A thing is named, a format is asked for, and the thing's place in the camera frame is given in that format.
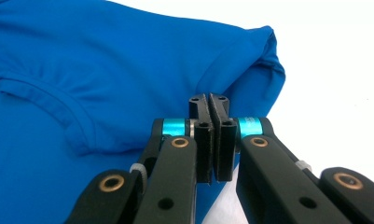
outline white backdrop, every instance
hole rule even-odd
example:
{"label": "white backdrop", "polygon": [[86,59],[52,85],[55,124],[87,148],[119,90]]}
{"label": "white backdrop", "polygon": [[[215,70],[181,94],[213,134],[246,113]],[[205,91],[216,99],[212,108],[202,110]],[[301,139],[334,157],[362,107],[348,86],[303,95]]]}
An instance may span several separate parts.
{"label": "white backdrop", "polygon": [[317,176],[341,166],[374,181],[374,1],[115,2],[246,29],[271,26],[286,72],[268,115],[276,135]]}

